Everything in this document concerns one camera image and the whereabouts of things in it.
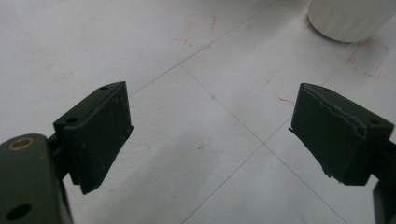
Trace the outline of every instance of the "white container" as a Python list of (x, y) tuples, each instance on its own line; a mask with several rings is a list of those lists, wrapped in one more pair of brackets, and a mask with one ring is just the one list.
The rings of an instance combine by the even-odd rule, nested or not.
[(357, 42), (368, 39), (396, 13), (396, 0), (312, 0), (308, 18), (327, 37)]

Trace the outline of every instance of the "white tabletop surface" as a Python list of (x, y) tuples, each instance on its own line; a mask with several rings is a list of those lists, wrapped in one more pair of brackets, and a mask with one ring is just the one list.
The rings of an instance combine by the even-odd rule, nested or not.
[(328, 178), (287, 129), (300, 83), (396, 123), (396, 18), (345, 44), (308, 0), (3, 0), (0, 141), (50, 136), (89, 93), (127, 82), (131, 138), (76, 224), (372, 224), (365, 187)]

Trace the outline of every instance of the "black mechanical part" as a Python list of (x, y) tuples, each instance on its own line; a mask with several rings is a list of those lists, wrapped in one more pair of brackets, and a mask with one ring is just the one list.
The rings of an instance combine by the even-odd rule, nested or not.
[(62, 179), (97, 189), (131, 135), (125, 82), (99, 88), (54, 123), (47, 139), (26, 134), (0, 145), (0, 223), (71, 224)]
[(393, 128), (334, 91), (302, 83), (290, 130), (326, 175), (348, 186), (363, 186), (375, 175), (375, 221), (396, 224), (396, 146), (389, 141)]

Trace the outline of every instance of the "white cup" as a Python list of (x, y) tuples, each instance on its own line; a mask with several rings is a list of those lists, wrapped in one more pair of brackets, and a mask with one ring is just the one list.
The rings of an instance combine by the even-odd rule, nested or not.
[(357, 42), (370, 38), (396, 13), (396, 0), (312, 0), (311, 24), (327, 37)]

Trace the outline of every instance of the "brass screw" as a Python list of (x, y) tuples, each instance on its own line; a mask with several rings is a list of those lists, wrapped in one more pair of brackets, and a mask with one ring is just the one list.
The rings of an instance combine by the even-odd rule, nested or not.
[(33, 144), (35, 139), (33, 137), (24, 137), (8, 144), (7, 149), (10, 151), (19, 151), (28, 148)]

